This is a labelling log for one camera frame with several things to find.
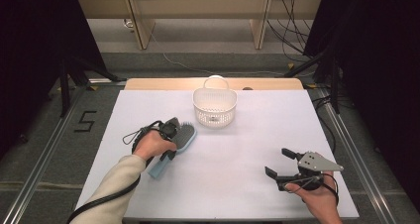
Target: floor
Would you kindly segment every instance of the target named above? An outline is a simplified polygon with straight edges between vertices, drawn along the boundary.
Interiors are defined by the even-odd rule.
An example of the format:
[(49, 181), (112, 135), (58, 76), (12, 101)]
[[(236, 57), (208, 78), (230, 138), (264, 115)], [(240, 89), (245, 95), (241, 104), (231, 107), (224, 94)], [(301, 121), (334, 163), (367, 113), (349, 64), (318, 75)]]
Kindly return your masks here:
[[(294, 59), (307, 59), (283, 46), (270, 28), (265, 32), (262, 49), (255, 50), (246, 20), (158, 20), (154, 37), (144, 51), (138, 50), (134, 34), (123, 20), (89, 20), (89, 24), (107, 68), (121, 77), (208, 76), (212, 72), (224, 76), (273, 77), (287, 72), (291, 64), (301, 63)], [(271, 24), (284, 35), (278, 22)], [(302, 34), (309, 32), (304, 22), (297, 22), (297, 27)], [(288, 32), (286, 38), (300, 47), (296, 34)], [(313, 69), (305, 70), (298, 78), (308, 85), (311, 98), (316, 99), (326, 96), (328, 89), (323, 84), (312, 86)], [(124, 83), (105, 82), (93, 72), (87, 74), (92, 79), (101, 78), (100, 82), (87, 88), (71, 86), (70, 115), (59, 117), (57, 84), (25, 132), (29, 141), (16, 144), (0, 161), (2, 220), (65, 223), (74, 209), (113, 104), (118, 92), (124, 89)], [(360, 211), (360, 218), (344, 222), (420, 223), (419, 213), (374, 149), (374, 141), (343, 88), (339, 104), (340, 115), (332, 112), (328, 104), (318, 111), (327, 125), (322, 123), (331, 146), (335, 140), (336, 160), (346, 168), (343, 177)], [(79, 123), (82, 117), (94, 121), (91, 127)]]

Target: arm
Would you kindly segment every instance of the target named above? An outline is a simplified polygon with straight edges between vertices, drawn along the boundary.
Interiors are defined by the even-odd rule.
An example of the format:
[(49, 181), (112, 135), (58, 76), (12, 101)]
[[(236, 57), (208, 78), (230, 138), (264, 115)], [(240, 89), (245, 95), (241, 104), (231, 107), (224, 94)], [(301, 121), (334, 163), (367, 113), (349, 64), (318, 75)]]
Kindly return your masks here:
[[(324, 173), (333, 175), (331, 171), (325, 171)], [(334, 180), (330, 176), (324, 175), (324, 183), (335, 189)], [(295, 183), (289, 183), (286, 188), (300, 196), (312, 215), (322, 224), (343, 223), (337, 210), (336, 197), (326, 187), (320, 186), (316, 190), (307, 191)]]
[[(167, 150), (175, 151), (176, 145), (162, 139), (157, 131), (150, 131), (139, 141), (132, 155), (122, 157), (108, 171), (99, 187), (86, 203), (126, 188), (145, 170), (146, 160), (161, 155)], [(82, 212), (71, 223), (121, 223), (133, 193), (134, 190), (117, 199)]]

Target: person's left hand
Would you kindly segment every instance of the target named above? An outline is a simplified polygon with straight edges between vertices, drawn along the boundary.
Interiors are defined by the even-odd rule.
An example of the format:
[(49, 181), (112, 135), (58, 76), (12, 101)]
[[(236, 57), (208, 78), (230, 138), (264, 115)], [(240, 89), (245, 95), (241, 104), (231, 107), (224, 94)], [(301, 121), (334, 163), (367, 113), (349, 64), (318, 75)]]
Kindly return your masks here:
[(136, 146), (133, 154), (147, 161), (151, 157), (163, 154), (167, 150), (176, 151), (176, 144), (164, 140), (158, 131), (149, 131)]

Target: gray floor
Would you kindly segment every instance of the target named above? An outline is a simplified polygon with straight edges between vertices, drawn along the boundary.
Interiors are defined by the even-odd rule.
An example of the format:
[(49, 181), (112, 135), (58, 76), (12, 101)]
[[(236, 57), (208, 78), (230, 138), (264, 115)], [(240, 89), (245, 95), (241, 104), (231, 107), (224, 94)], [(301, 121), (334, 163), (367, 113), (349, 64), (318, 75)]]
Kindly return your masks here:
[[(292, 61), (284, 55), (282, 43), (270, 30), (266, 31), (262, 50), (255, 50), (248, 22), (243, 20), (160, 20), (154, 30), (156, 40), (151, 41), (145, 51), (137, 49), (133, 33), (123, 26), (122, 20), (91, 20), (89, 23), (107, 67), (121, 77), (208, 76), (210, 72), (224, 73), (224, 76), (273, 77), (287, 72), (287, 65)], [(299, 45), (295, 35), (288, 34), (288, 38)], [(294, 58), (305, 59), (291, 48), (285, 48), (284, 51)], [(311, 83), (312, 70), (304, 71), (299, 76), (304, 84)], [(92, 72), (88, 75), (91, 78), (100, 77)], [(49, 144), (55, 126), (60, 122), (61, 105), (57, 89), (58, 85), (50, 93), (51, 100), (45, 102), (26, 131), (29, 142), (16, 144), (0, 162), (2, 219), (6, 217), (39, 157), (43, 155), (44, 147)], [(124, 89), (121, 84), (101, 83), (89, 89), (75, 88), (71, 91), (74, 104), (71, 116), (52, 150), (51, 159), (47, 160), (48, 165), (37, 189), (27, 206), (23, 207), (25, 211), (20, 223), (65, 223), (90, 171), (121, 89)], [(320, 89), (310, 89), (308, 93), (314, 99), (321, 96)], [(346, 91), (341, 89), (340, 93), (341, 118), (395, 222), (420, 223), (418, 212), (386, 162), (373, 150), (374, 142), (357, 109), (346, 96)], [(327, 108), (319, 110), (320, 116), (335, 133), (335, 157), (346, 168), (343, 177), (361, 215), (359, 219), (344, 222), (380, 223), (380, 214), (376, 212), (357, 167), (334, 129)], [(90, 132), (76, 132), (89, 126), (79, 124), (84, 111), (96, 111), (85, 116), (94, 124)], [(325, 134), (332, 145), (333, 139), (327, 129)], [(284, 223), (317, 222), (304, 220)]]

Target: brush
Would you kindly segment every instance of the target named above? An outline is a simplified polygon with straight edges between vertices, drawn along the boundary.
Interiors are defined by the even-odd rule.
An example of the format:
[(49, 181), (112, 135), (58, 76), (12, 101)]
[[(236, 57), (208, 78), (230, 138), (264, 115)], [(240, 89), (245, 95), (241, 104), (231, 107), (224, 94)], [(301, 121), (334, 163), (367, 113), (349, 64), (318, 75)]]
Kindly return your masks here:
[[(179, 131), (173, 137), (173, 142), (176, 144), (176, 153), (183, 153), (188, 146), (194, 140), (197, 132), (195, 131), (194, 126), (191, 123), (185, 122), (180, 126)], [(160, 159), (153, 167), (149, 170), (149, 175), (153, 178), (158, 178), (160, 173), (163, 171), (164, 167), (172, 160), (169, 156), (165, 156), (163, 159)]]

